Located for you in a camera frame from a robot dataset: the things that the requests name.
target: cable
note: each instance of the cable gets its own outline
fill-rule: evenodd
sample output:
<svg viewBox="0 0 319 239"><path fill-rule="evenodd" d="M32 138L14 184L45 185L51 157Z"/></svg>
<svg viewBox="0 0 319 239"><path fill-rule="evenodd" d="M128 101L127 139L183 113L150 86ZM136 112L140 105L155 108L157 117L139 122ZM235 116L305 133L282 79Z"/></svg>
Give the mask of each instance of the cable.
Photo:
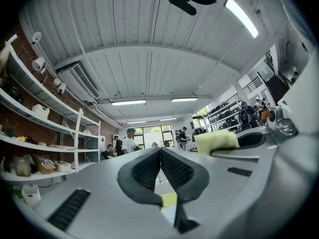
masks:
<svg viewBox="0 0 319 239"><path fill-rule="evenodd" d="M52 185L52 182L53 182L53 178L51 178L51 183L50 183L49 186L39 186L39 188L48 188L48 187L50 187Z"/></svg>

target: shelving unit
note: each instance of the shelving unit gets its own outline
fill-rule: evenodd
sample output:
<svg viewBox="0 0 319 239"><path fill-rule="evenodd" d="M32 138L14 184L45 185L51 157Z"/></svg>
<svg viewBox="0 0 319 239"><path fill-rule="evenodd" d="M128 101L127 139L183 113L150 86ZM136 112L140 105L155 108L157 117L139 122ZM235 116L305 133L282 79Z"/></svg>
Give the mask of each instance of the shelving unit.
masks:
<svg viewBox="0 0 319 239"><path fill-rule="evenodd" d="M232 103L230 103L230 104L224 106L223 108L219 109L218 111L214 112L213 114L210 114L210 115L206 116L205 119L216 117L217 115L221 114L222 112L224 112L224 111L226 111L226 110L228 110L228 109L230 109L230 108L232 108L232 107L234 107L234 106L238 106L238 105L239 105L239 104L238 104L237 101L232 102ZM236 116L236 115L238 115L238 114L239 114L239 112L236 112L236 113L234 113L234 114L232 114L232 115L230 115L230 116L227 116L227 117L225 117L225 118L223 118L223 119L221 119L221 120L218 120L218 121L209 123L208 126L212 125L212 126L214 127L214 131L226 130L226 129L231 129L231 128L233 128L233 127L240 126L240 124L237 124L237 125L234 125L234 126L231 126L231 127L228 127L228 128L223 128L223 129L219 129L219 127L218 127L218 124L219 124L219 123L221 123L221 122L223 122L223 121L225 121L225 120L227 120L227 119L230 119L230 118L232 118L232 117L234 117L234 116Z"/></svg>
<svg viewBox="0 0 319 239"><path fill-rule="evenodd" d="M78 112L70 108L68 105L59 100L54 96L49 90L47 90L26 68L26 66L19 59L16 52L11 47L11 52L8 60L8 68L11 73L11 77L22 87L24 88L31 96L37 99L41 104L50 108L51 111L55 111L60 115L63 115L62 125L57 124L53 121L45 119L39 116L37 113L31 111L24 105L18 103L12 97L10 97L6 92L0 89L0 103L8 108L9 110L15 112L21 117L32 121L38 125L44 126L48 129L55 130L60 132L60 145L63 146L64 135L70 134L74 139L74 146L67 148L59 147L49 147L49 146L40 146L32 144L29 142L22 142L18 139L8 137L6 135L0 134L0 141L13 144L20 147L42 150L42 151L53 151L60 153L60 160L63 160L64 153L73 153L75 161L75 169L70 172L54 172L51 174L41 174L39 172L32 174L30 177L20 177L16 176L14 170L11 173L1 173L0 176L4 180L8 181L31 181L31 180L40 180L53 178L58 176L64 176L71 173L79 172L85 167L94 164L94 162L100 161L100 151L99 151L99 136L100 136L100 121L99 123L85 117L83 115L82 109ZM75 129L69 128L67 120L71 119L76 122ZM87 134L79 131L80 124L84 126L97 125L97 135ZM79 137L84 138L85 148L78 149ZM84 152L86 160L89 162L80 163L78 161L78 153Z"/></svg>

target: white container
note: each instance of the white container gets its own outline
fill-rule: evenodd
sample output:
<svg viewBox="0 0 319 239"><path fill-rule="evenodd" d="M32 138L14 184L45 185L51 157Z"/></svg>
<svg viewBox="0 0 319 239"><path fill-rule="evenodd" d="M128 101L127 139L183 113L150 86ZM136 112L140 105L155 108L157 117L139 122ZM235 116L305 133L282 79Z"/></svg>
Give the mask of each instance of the white container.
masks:
<svg viewBox="0 0 319 239"><path fill-rule="evenodd" d="M65 161L54 161L54 165L56 169L60 172L70 172L71 164Z"/></svg>
<svg viewBox="0 0 319 239"><path fill-rule="evenodd" d="M36 114L39 114L41 117L47 119L50 109L44 108L42 105L35 105L32 107L32 111Z"/></svg>
<svg viewBox="0 0 319 239"><path fill-rule="evenodd" d="M32 208L41 200L38 185L25 184L22 188L22 196L26 204Z"/></svg>

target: checkered cloth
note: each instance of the checkered cloth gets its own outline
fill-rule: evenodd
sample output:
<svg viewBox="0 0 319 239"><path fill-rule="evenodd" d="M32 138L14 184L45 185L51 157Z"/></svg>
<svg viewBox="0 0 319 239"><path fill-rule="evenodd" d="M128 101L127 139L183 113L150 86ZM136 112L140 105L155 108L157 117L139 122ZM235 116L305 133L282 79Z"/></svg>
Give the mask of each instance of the checkered cloth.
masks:
<svg viewBox="0 0 319 239"><path fill-rule="evenodd" d="M187 143L185 148L186 151L190 151L191 149L197 148L196 142Z"/></svg>

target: air conditioner vent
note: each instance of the air conditioner vent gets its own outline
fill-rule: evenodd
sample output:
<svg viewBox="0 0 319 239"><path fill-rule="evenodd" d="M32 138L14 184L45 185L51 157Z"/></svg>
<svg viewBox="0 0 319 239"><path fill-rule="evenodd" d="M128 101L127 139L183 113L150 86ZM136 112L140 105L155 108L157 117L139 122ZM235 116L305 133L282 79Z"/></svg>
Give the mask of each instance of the air conditioner vent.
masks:
<svg viewBox="0 0 319 239"><path fill-rule="evenodd" d="M97 92L97 90L94 88L92 83L89 81L89 79L86 77L86 75L83 73L82 68L79 64L76 64L72 66L74 72L79 76L83 84L90 90L90 92L95 96L95 98L99 98L100 94Z"/></svg>

